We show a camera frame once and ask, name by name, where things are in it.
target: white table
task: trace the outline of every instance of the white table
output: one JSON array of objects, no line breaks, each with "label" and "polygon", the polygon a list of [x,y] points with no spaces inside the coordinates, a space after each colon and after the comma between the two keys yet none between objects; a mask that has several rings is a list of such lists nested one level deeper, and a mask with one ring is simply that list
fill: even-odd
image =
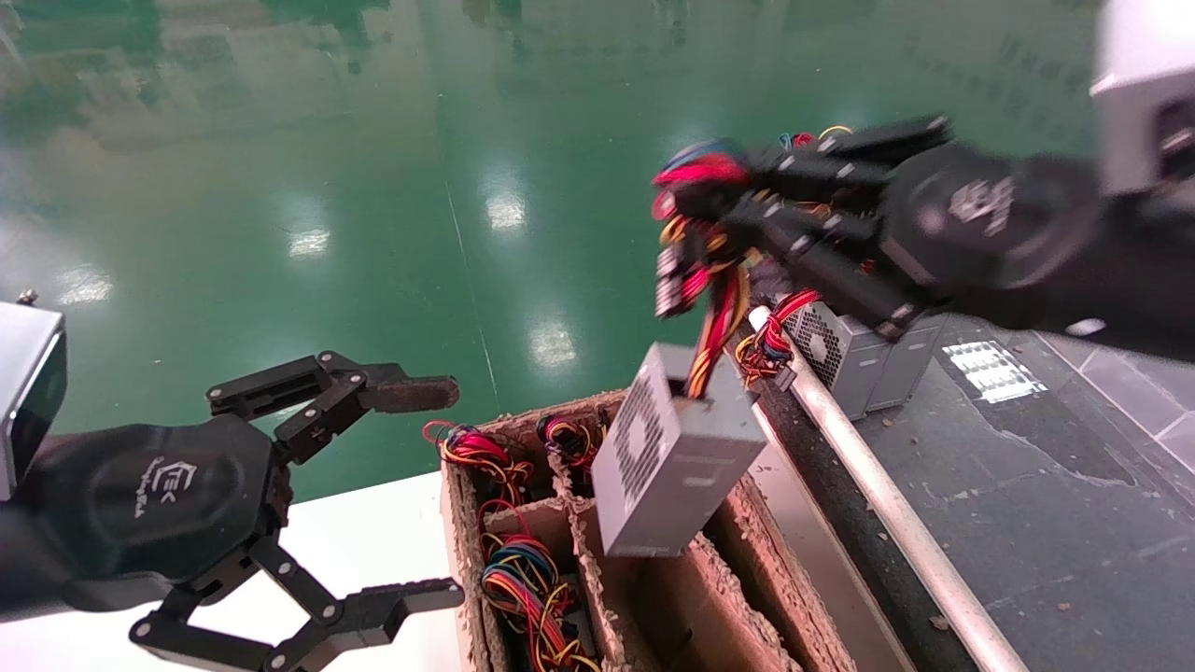
[{"label": "white table", "polygon": [[[832,537],[792,465],[768,446],[752,466],[785,540],[809,573],[859,670],[901,670],[890,634]],[[449,575],[440,514],[440,474],[427,474],[290,508],[281,543],[338,598],[366,586]],[[0,625],[0,670],[118,670],[182,672],[128,640],[129,628],[155,605],[115,613],[60,613]],[[307,619],[290,598],[258,573],[223,601],[201,607],[191,623],[277,643]],[[461,670],[452,610],[418,613],[394,643],[347,653],[329,672]]]},{"label": "white table", "polygon": [[[287,549],[338,598],[367,586],[448,576],[440,475],[427,474],[290,508]],[[155,605],[112,613],[60,613],[0,625],[0,670],[178,672],[129,642],[129,628]],[[190,623],[277,643],[307,615],[263,573],[223,601],[201,607]],[[394,643],[350,652],[327,670],[460,670],[452,610],[406,619]]]}]

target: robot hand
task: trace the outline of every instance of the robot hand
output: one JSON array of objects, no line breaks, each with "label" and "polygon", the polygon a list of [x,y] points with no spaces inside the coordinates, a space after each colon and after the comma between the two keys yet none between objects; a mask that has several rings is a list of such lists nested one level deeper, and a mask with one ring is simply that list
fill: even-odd
[{"label": "robot hand", "polygon": [[[209,389],[214,417],[202,424],[38,439],[14,495],[0,502],[0,623],[163,600],[133,625],[134,643],[174,662],[246,672],[314,672],[345,650],[390,643],[406,616],[460,605],[460,586],[437,579],[333,597],[278,545],[290,465],[370,410],[441,409],[458,396],[451,377],[411,378],[394,364],[324,352]],[[274,440],[250,424],[296,404]],[[188,624],[259,569],[310,616],[293,637],[272,646]]]},{"label": "robot hand", "polygon": [[[1091,163],[987,155],[933,117],[791,149],[688,148],[656,178],[656,214],[710,222],[722,256],[759,250],[888,338],[946,310],[1195,361],[1190,164],[1166,165],[1178,172],[1153,191],[1104,197]],[[663,316],[688,305],[674,267],[658,274]]]}]

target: colorful wires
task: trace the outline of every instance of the colorful wires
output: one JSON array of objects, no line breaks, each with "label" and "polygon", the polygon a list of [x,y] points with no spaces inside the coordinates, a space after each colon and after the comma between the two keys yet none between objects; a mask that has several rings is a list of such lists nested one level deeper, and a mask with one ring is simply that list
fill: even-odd
[{"label": "colorful wires", "polygon": [[[482,505],[482,509],[491,503]],[[527,636],[535,672],[600,672],[598,664],[584,655],[581,640],[565,629],[564,615],[577,601],[572,587],[560,580],[547,548],[527,533],[525,520],[520,518],[520,523],[521,533],[483,534],[489,551],[482,572],[485,600],[505,617],[511,630]]]},{"label": "colorful wires", "polygon": [[606,439],[608,422],[605,413],[598,423],[598,432],[590,432],[580,422],[574,422],[554,415],[545,415],[535,423],[535,434],[549,452],[564,460],[564,464],[578,470],[588,479],[589,468],[598,457],[598,448]]},{"label": "colorful wires", "polygon": [[433,420],[423,426],[423,438],[440,448],[440,459],[480,470],[498,485],[502,501],[519,506],[535,466],[510,453],[476,427]]},{"label": "colorful wires", "polygon": [[722,356],[722,348],[734,335],[750,307],[750,282],[747,269],[736,265],[715,280],[710,308],[705,313],[701,334],[697,340],[693,364],[690,367],[685,395],[693,399],[705,396],[713,365]]},{"label": "colorful wires", "polygon": [[813,289],[789,294],[767,316],[767,322],[759,331],[743,338],[735,347],[735,360],[743,372],[744,385],[749,386],[761,378],[771,378],[780,371],[780,367],[789,364],[792,359],[792,348],[784,337],[784,320],[820,298]]},{"label": "colorful wires", "polygon": [[[780,143],[786,149],[803,147],[834,133],[852,132],[845,126],[832,126],[816,139],[808,133],[796,136],[784,134]],[[685,393],[691,398],[705,396],[710,374],[723,347],[747,313],[749,283],[741,264],[750,251],[731,249],[727,231],[718,222],[694,220],[679,213],[676,195],[681,188],[701,187],[706,183],[715,193],[730,187],[746,191],[750,187],[752,176],[741,157],[742,153],[725,141],[693,145],[678,152],[652,179],[652,184],[661,191],[652,204],[652,215],[667,222],[660,233],[660,244],[666,250],[657,264],[656,314],[669,317],[687,312],[706,289],[711,289],[710,307],[685,385]],[[766,190],[756,194],[758,198],[768,196]],[[828,203],[799,204],[819,216],[831,215]],[[813,298],[805,297],[807,303],[816,300],[816,293],[811,294]],[[780,322],[783,318],[774,325],[770,323],[736,349],[740,365],[752,379],[774,373],[792,356],[783,338]]]}]

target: metal rail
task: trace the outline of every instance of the metal rail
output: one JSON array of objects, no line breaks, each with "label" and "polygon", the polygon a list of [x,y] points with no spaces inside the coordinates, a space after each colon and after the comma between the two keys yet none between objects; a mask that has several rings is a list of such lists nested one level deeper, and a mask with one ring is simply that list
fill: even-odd
[{"label": "metal rail", "polygon": [[[749,317],[752,326],[759,330],[770,314],[766,307],[755,308]],[[972,659],[983,672],[1028,672],[1004,633],[997,628],[829,390],[817,379],[796,344],[791,341],[789,344],[793,353],[789,367],[796,374],[790,386],[792,393],[838,453]]]}]

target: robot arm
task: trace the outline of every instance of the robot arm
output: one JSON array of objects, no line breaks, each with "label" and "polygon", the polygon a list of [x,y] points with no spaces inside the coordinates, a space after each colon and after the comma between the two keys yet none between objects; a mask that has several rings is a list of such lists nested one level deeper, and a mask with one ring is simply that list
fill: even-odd
[{"label": "robot arm", "polygon": [[[207,391],[212,420],[134,424],[44,439],[66,390],[61,316],[0,304],[8,361],[0,466],[0,623],[65,611],[114,611],[163,600],[130,639],[208,670],[321,670],[339,653],[393,641],[406,616],[458,606],[451,579],[376,586],[337,599],[278,545],[304,464],[369,410],[451,407],[448,377],[410,378],[398,365],[357,365],[331,352]],[[250,421],[304,404],[271,439]],[[189,625],[265,572],[310,619],[277,646]]]},{"label": "robot arm", "polygon": [[1195,361],[1195,204],[1176,175],[1105,197],[1091,164],[986,155],[949,142],[940,117],[741,165],[737,184],[670,184],[678,212],[716,219],[742,253],[884,336],[948,310]]},{"label": "robot arm", "polygon": [[[987,154],[936,117],[788,151],[686,149],[657,177],[657,214],[715,222],[740,258],[773,257],[890,338],[946,310],[1195,361],[1190,18],[1182,0],[1107,2],[1098,161]],[[686,305],[670,273],[661,314]]]}]

